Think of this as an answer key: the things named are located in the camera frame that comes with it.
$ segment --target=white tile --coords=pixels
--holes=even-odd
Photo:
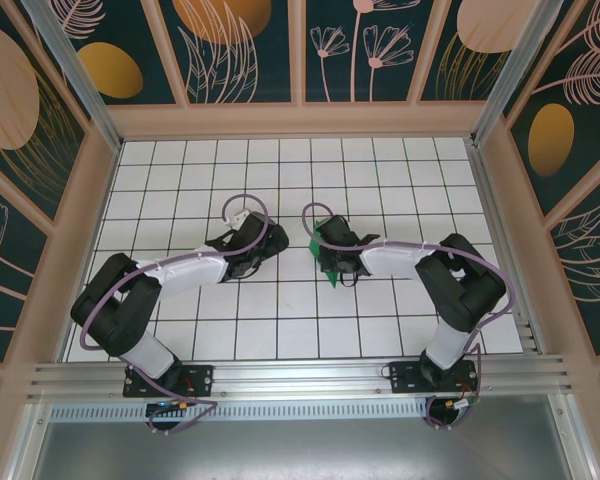
[[[240,320],[236,340],[236,360],[276,358],[276,321]]]
[[[178,192],[146,192],[140,218],[173,218]]]
[[[152,166],[149,172],[147,190],[177,190],[180,185],[180,165]]]
[[[355,317],[356,292],[340,283],[333,288],[331,282],[318,282],[318,316],[324,317]]]
[[[404,146],[407,149],[407,158],[409,160],[438,159],[433,138],[405,138]]]
[[[409,162],[409,171],[414,185],[444,185],[438,162]]]
[[[473,172],[469,162],[445,161],[440,162],[444,183],[447,185],[475,185]]]
[[[311,203],[311,189],[293,188],[280,190],[280,216],[300,216],[305,205]]]
[[[113,192],[107,207],[107,220],[136,219],[140,216],[144,192]]]
[[[447,187],[453,213],[482,213],[482,203],[475,187]]]
[[[275,188],[269,188],[266,190],[253,189],[253,190],[247,190],[247,193],[260,199],[262,201],[262,203],[264,203],[265,206],[267,207],[267,212],[268,212],[269,216],[273,217],[274,220],[276,219],[276,217],[278,216],[278,190],[277,189],[275,189]],[[244,203],[245,203],[245,207],[250,208],[251,211],[253,211],[253,212],[260,212],[260,213],[263,212],[262,207],[255,200],[247,198],[244,201]]]
[[[317,358],[318,325],[314,319],[278,322],[278,358]]]
[[[113,183],[114,191],[144,190],[147,186],[149,167],[122,166],[118,168],[116,181]]]
[[[487,262],[495,265],[496,267],[499,266],[498,257],[496,256],[496,251],[493,248],[493,245],[474,245],[474,248]]]
[[[194,360],[233,360],[236,322],[198,322]]]
[[[222,207],[231,197],[238,194],[243,194],[244,190],[212,190],[211,192],[211,218],[220,218],[222,216]],[[227,205],[227,215],[233,215],[244,208],[246,200],[238,197]],[[222,224],[223,222],[212,222],[213,225]]]
[[[163,250],[169,247],[173,220],[140,220],[134,250]]]
[[[342,143],[339,138],[314,138],[311,140],[311,160],[313,162],[333,162],[342,160]]]
[[[216,165],[213,188],[244,188],[246,173],[246,164]]]
[[[157,142],[152,164],[182,163],[186,144],[187,142],[183,141]]]
[[[395,315],[396,301],[391,280],[365,280],[356,285],[358,315]]]
[[[214,320],[236,318],[238,312],[238,284],[220,283],[200,289],[198,318]]]
[[[287,248],[278,255],[278,265],[281,281],[315,280],[315,260],[308,248]]]
[[[367,234],[385,237],[384,219],[381,215],[358,215],[351,217],[349,226],[360,238],[363,238]]]
[[[155,142],[125,142],[121,165],[149,165]]]
[[[176,218],[207,218],[209,216],[209,191],[178,193]]]
[[[345,174],[348,187],[378,186],[375,162],[347,162],[345,164]]]
[[[467,148],[461,138],[436,138],[436,149],[440,160],[466,160]]]
[[[406,160],[401,138],[374,138],[376,160]]]
[[[411,187],[382,187],[382,209],[385,214],[414,214],[416,204]]]
[[[281,217],[280,225],[284,228],[287,237],[289,237],[290,247],[308,247],[310,238],[302,227],[302,221],[299,217]]]
[[[454,215],[456,228],[471,243],[491,243],[491,234],[484,215]]]
[[[199,288],[191,288],[161,300],[158,320],[195,320],[199,295]]]
[[[313,318],[316,316],[314,282],[284,282],[278,284],[279,318]]]
[[[196,322],[158,322],[156,338],[180,360],[191,360]]]
[[[435,315],[400,317],[400,335],[405,355],[420,355],[427,348],[438,328]]]
[[[418,213],[451,213],[444,187],[415,187]]]
[[[321,318],[318,320],[320,358],[360,356],[358,321],[355,318]]]
[[[363,357],[399,357],[400,329],[394,317],[361,318],[360,343]]]
[[[278,164],[256,163],[248,165],[247,188],[278,188]]]
[[[411,185],[407,162],[378,162],[378,178],[382,187],[408,187]]]
[[[249,140],[249,163],[278,163],[278,140]]]
[[[137,220],[105,220],[98,250],[130,250],[136,234]]]
[[[266,259],[256,273],[242,280],[242,285],[249,282],[275,282],[278,278],[278,257]]]
[[[427,243],[440,243],[456,231],[451,215],[420,215],[419,218],[422,235]]]
[[[201,247],[206,238],[207,220],[199,219],[175,219],[169,248],[193,250]]]
[[[435,315],[427,289],[418,280],[394,280],[399,315]]]
[[[417,215],[387,215],[384,217],[389,240],[421,242],[420,224]]]
[[[276,318],[275,283],[241,283],[238,318]]]
[[[184,163],[213,163],[216,158],[215,140],[192,140],[187,142]]]
[[[180,189],[208,190],[213,179],[213,165],[185,165],[182,167]]]
[[[336,215],[347,214],[347,195],[344,188],[316,188],[313,190],[313,200],[317,203],[323,203]],[[317,218],[326,215],[327,213],[322,208],[315,208],[315,215]]]
[[[308,162],[311,160],[311,143],[308,138],[280,140],[281,162]]]
[[[219,140],[216,163],[246,163],[247,140]]]
[[[343,138],[344,159],[348,162],[374,160],[373,143],[370,138]]]
[[[109,355],[104,350],[84,350],[80,346],[80,333],[82,328],[80,325],[75,326],[75,333],[71,342],[71,350],[69,351],[69,362],[106,362]],[[98,344],[87,335],[87,345],[97,346]]]
[[[311,169],[314,187],[344,187],[342,162],[314,163]]]
[[[347,188],[349,215],[382,214],[380,190],[377,188]]]
[[[311,187],[311,164],[309,163],[281,163],[280,187]]]
[[[482,338],[488,354],[522,353],[513,315],[504,315],[488,324],[482,329]]]

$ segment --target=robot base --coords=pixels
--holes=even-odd
[[[469,388],[478,388],[478,376],[475,364],[471,360],[460,360],[448,372],[440,384],[434,387],[420,373],[420,360],[391,362],[387,365],[391,380],[392,393],[461,393],[462,382]]]
[[[125,398],[152,398],[165,397],[145,382],[137,372],[126,368],[122,396]],[[178,375],[178,382],[169,390],[179,395],[188,397],[208,397],[211,395],[213,384],[212,365],[186,365],[182,366]]]

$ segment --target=dark green panel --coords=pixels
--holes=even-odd
[[[551,30],[549,30],[549,33],[547,34],[547,36],[544,37],[544,41],[542,42],[542,45],[540,45],[540,48],[538,49],[536,56],[531,61],[531,64],[527,68],[527,71],[520,79],[518,86],[516,87],[513,94],[511,95],[511,98],[507,102],[507,105],[504,107],[505,117],[509,115],[509,112],[511,111],[511,109],[515,105],[516,101],[518,100],[518,97],[520,96],[522,89],[527,85],[527,80],[529,80],[529,77],[531,76],[533,71],[536,69],[538,62],[544,55],[544,52],[547,50],[547,46],[549,46],[549,43],[551,43],[553,36],[556,34],[556,31],[558,30],[558,28],[560,28],[560,24],[564,20],[564,17],[567,14],[567,12],[569,11],[569,8],[571,8],[571,5],[573,5],[573,0],[564,0],[564,2],[562,3],[562,7],[560,7],[560,12],[558,13],[558,16],[556,17],[555,21],[553,22]]]
[[[596,355],[600,355],[600,185],[552,231]]]
[[[0,327],[18,323],[47,237],[0,195]],[[12,331],[0,331],[0,362]]]
[[[350,0],[307,1],[307,102],[351,101],[351,67],[353,62],[353,40],[357,37],[355,74],[356,101],[369,101],[371,91],[371,72],[373,71],[373,101],[404,101],[409,93],[413,71],[418,61],[422,39],[429,21],[432,2],[394,1],[387,5],[396,5],[400,9],[383,10],[375,5],[374,11],[361,13],[356,33],[355,25],[358,12]],[[328,28],[341,28],[341,34],[331,35]],[[407,29],[407,37],[400,37],[403,29]],[[321,61],[318,48],[332,52]],[[380,39],[385,33],[384,41]],[[369,64],[369,56],[393,60],[398,65],[382,66],[373,70]]]
[[[245,0],[227,1],[227,5]],[[204,63],[206,71],[217,72],[216,81],[208,82],[213,85],[211,89],[197,89],[200,93],[196,97],[190,89],[188,89],[188,97],[191,103],[246,103],[246,102],[290,102],[291,101],[291,76],[289,66],[289,18],[287,0],[271,0],[271,16],[269,22],[262,32],[253,37],[253,54],[243,55],[240,48],[230,50],[227,56],[227,48],[220,46],[217,51],[217,58],[222,58],[223,61],[216,63],[212,62],[213,45],[206,40],[196,37],[178,16],[173,0],[160,0],[160,8],[164,15],[167,30],[173,50],[180,67],[183,83],[187,84],[187,78],[190,78],[189,85],[193,88],[194,79],[204,78],[202,73],[204,70],[197,70],[197,74],[189,71],[191,65],[189,58],[189,49],[187,48],[187,40],[183,37],[182,29],[187,36],[188,41],[193,45],[198,40],[198,45],[195,50],[199,53],[201,64]],[[204,11],[197,12],[201,18],[207,18]],[[251,74],[246,76],[236,75],[235,66],[242,65],[252,67]],[[227,68],[230,68],[230,73],[227,74]],[[242,88],[243,85],[251,85],[257,75],[257,83],[255,84],[255,92],[253,88]],[[232,79],[227,84],[227,76]]]
[[[458,10],[453,0],[429,70],[421,100],[486,100],[510,52],[477,53],[458,38]]]
[[[556,54],[547,68],[544,76],[538,83],[534,93],[529,98],[520,116],[516,119],[511,133],[520,151],[520,156],[529,174],[531,184],[535,190],[542,211],[548,213],[593,167],[600,159],[600,96],[594,95],[592,100],[599,103],[585,102],[585,93],[590,93],[593,82],[578,85],[576,92],[569,96],[565,94],[564,87],[576,86],[567,82],[569,69],[582,55],[592,55],[595,52],[585,41],[585,36],[580,33],[587,28],[587,21],[591,8],[595,5],[590,2],[584,9],[574,27],[567,35],[565,44],[575,39],[566,48]],[[583,72],[590,80],[600,79],[600,70]],[[538,113],[547,105],[555,104],[564,107],[573,119],[574,139],[571,150],[562,166],[552,175],[539,175],[531,165],[529,158],[529,136],[534,120]],[[549,141],[547,148],[561,148],[567,139],[562,131],[537,130],[538,138],[546,137]]]
[[[37,74],[40,115],[29,141],[17,150],[0,149],[0,171],[44,213],[54,218],[84,131],[0,8],[0,30],[26,54]],[[11,92],[17,98],[17,92]]]

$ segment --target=orange moon shape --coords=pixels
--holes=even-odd
[[[529,163],[543,177],[550,177],[569,156],[575,126],[569,110],[557,103],[540,109],[529,132]]]
[[[458,10],[458,37],[478,53],[508,52],[538,0],[464,0]]]
[[[252,37],[259,35],[271,18],[271,0],[173,0],[180,20],[198,37],[216,44],[238,43],[239,39],[229,34],[230,22],[225,12],[225,3],[233,13],[236,23],[238,18],[246,23]],[[214,21],[216,17],[213,10],[220,19],[220,25],[217,20]],[[218,27],[224,29],[224,35]]]
[[[36,71],[18,44],[0,30],[0,148],[15,150],[27,143],[39,112]]]

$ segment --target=bracket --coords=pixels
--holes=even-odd
[[[471,360],[461,360],[449,371],[440,385],[433,387],[420,373],[420,361],[391,362],[388,380],[391,381],[392,393],[461,393],[462,383],[458,376],[475,390],[478,388],[478,375],[475,364]]]
[[[164,395],[145,382],[135,370],[126,368],[122,396],[125,398],[151,398]],[[184,365],[180,370],[174,393],[190,397],[211,396],[213,385],[212,365]]]

